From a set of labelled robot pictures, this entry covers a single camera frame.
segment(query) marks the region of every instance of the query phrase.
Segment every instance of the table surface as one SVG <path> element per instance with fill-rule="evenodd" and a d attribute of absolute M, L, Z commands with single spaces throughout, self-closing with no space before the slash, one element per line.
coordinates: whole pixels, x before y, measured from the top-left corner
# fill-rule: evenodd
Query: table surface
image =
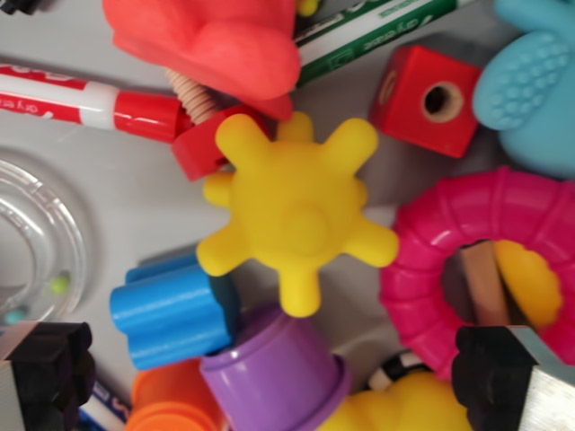
<path fill-rule="evenodd" d="M 322 15 L 352 3 L 327 0 Z M 32 17 L 0 14 L 0 62 L 123 89 L 170 93 L 160 67 L 112 46 L 100 4 L 46 0 Z M 296 108 L 312 116 L 320 142 L 344 119 L 365 118 L 390 53 L 406 42 L 421 40 L 448 55 L 485 65 L 516 36 L 493 16 L 491 7 L 491 1 L 476 2 L 308 84 L 294 93 Z M 111 289 L 142 260 L 190 247 L 214 232 L 226 223 L 227 212 L 204 201 L 201 182 L 186 181 L 168 145 L 120 132 L 0 111 L 0 159 L 17 161 L 49 180 L 88 232 L 90 284 L 68 319 L 90 323 L 98 372 L 127 398 L 136 370 L 128 359 L 125 337 L 111 322 Z M 485 129 L 478 131 L 468 155 L 459 161 L 381 136 L 377 153 L 359 174 L 369 190 L 367 214 L 389 225 L 398 205 L 437 179 L 490 169 L 501 160 L 496 135 Z M 0 273 L 5 265 L 0 259 Z M 246 308 L 277 300 L 275 273 L 257 262 L 242 265 L 233 275 Z M 332 350 L 349 360 L 355 387 L 360 388 L 382 360 L 401 348 L 376 300 L 378 271 L 343 256 L 323 269 L 321 283 L 323 305 L 314 323 Z"/>

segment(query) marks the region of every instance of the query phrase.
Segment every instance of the yellow rubber toy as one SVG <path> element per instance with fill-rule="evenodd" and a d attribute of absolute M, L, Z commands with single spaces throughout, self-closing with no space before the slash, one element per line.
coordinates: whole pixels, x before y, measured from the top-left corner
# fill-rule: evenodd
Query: yellow rubber toy
<path fill-rule="evenodd" d="M 284 311 L 306 317 L 320 306 L 319 268 L 338 254 L 375 267 L 395 259 L 395 233 L 361 213 L 367 190 L 354 174 L 377 147 L 365 120 L 345 121 L 318 145 L 305 114 L 280 123 L 277 142 L 249 116 L 235 115 L 216 141 L 236 172 L 216 173 L 204 187 L 210 203 L 230 210 L 229 224 L 198 247 L 210 275 L 255 258 L 279 272 Z"/>
<path fill-rule="evenodd" d="M 494 243 L 501 275 L 517 305 L 536 329 L 551 325 L 562 305 L 559 278 L 534 251 L 511 241 Z"/>
<path fill-rule="evenodd" d="M 319 0 L 297 0 L 297 14 L 309 18 L 317 12 Z"/>
<path fill-rule="evenodd" d="M 466 413 L 449 383 L 417 372 L 348 397 L 318 431 L 471 431 Z"/>

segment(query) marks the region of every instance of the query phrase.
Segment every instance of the purple cup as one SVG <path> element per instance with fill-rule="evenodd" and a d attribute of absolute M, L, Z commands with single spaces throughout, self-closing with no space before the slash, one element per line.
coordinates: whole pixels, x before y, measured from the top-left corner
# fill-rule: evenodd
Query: purple cup
<path fill-rule="evenodd" d="M 204 356 L 200 370 L 234 431 L 314 431 L 351 386 L 311 322 L 277 307 L 249 317 L 236 346 Z"/>

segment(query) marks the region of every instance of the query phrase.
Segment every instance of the blue rubber teether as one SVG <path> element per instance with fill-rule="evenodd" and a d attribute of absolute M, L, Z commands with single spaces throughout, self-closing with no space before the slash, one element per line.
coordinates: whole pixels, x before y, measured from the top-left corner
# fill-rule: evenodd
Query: blue rubber teether
<path fill-rule="evenodd" d="M 131 269 L 110 298 L 134 366 L 147 370 L 202 356 L 234 341 L 240 303 L 228 277 L 210 277 L 195 255 Z"/>
<path fill-rule="evenodd" d="M 575 179 L 575 0 L 496 0 L 528 34 L 485 68 L 473 109 L 516 162 Z"/>

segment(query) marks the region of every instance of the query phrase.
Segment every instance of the orange cup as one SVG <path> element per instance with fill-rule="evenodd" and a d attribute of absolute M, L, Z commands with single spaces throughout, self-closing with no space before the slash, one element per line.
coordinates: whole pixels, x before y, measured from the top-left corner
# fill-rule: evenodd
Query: orange cup
<path fill-rule="evenodd" d="M 199 373 L 199 360 L 139 373 L 127 431 L 221 431 L 226 420 Z"/>

